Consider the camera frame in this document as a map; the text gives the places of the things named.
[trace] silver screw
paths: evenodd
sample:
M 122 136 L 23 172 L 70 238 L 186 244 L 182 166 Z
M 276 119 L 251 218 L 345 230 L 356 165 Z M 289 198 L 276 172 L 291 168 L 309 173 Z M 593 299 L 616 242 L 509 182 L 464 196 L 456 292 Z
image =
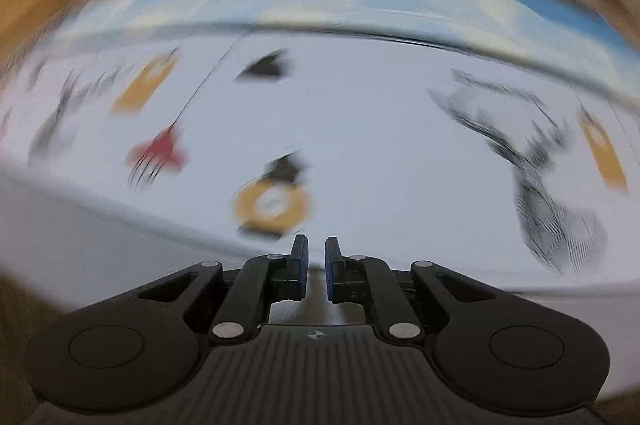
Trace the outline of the silver screw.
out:
M 414 339 L 420 334 L 420 328 L 409 322 L 398 322 L 389 328 L 389 334 L 396 339 Z
M 211 332 L 221 339 L 234 339 L 244 333 L 244 328 L 237 322 L 220 322 Z

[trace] orange ring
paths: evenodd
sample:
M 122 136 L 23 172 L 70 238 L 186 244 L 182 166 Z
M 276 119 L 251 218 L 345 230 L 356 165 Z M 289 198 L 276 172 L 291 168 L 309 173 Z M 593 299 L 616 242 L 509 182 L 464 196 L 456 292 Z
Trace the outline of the orange ring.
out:
M 261 195 L 276 185 L 287 186 L 289 198 L 287 210 L 275 217 L 264 217 L 257 214 L 255 210 L 256 202 Z M 236 194 L 234 211 L 236 212 L 236 217 L 246 227 L 273 233 L 284 233 L 284 231 L 291 230 L 304 220 L 308 211 L 308 202 L 306 192 L 301 186 L 260 179 L 249 183 Z

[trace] deer illustration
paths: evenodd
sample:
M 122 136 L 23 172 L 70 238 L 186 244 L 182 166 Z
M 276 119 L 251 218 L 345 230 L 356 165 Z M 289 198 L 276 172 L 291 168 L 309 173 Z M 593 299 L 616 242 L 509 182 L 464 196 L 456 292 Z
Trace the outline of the deer illustration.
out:
M 543 175 L 552 167 L 550 154 L 564 151 L 569 145 L 566 122 L 559 126 L 534 100 L 534 105 L 551 123 L 546 133 L 532 121 L 534 134 L 527 148 L 518 151 L 507 135 L 496 128 L 490 118 L 479 111 L 473 116 L 466 109 L 470 85 L 446 98 L 431 93 L 431 98 L 460 125 L 490 140 L 499 156 L 513 165 L 515 201 L 524 243 L 543 264 L 564 273 L 568 267 L 578 271 L 595 259 L 606 245 L 606 232 L 597 215 L 588 210 L 574 210 L 555 201 L 546 191 Z

